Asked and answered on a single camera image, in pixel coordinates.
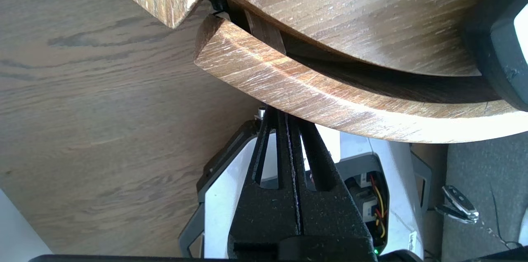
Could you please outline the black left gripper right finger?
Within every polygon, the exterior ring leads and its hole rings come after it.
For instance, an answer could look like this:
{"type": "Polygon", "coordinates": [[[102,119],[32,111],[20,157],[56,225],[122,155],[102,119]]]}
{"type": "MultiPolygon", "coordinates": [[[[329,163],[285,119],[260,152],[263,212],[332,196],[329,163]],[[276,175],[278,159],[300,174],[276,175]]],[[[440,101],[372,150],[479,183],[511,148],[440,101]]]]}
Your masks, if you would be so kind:
{"type": "Polygon", "coordinates": [[[298,235],[288,238],[288,259],[302,262],[375,262],[371,234],[318,130],[288,117],[298,235]]]}

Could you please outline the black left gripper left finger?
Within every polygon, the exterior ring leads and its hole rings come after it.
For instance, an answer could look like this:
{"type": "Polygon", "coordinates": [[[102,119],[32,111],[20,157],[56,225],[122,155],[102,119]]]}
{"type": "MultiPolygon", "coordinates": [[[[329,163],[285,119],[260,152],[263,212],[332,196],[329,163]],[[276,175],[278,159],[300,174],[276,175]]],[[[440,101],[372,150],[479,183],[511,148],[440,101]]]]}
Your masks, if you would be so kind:
{"type": "Polygon", "coordinates": [[[228,256],[242,261],[277,260],[278,245],[300,234],[296,168],[288,115],[266,106],[256,145],[228,233],[228,256]],[[276,146],[276,189],[261,186],[267,147],[276,146]]]}

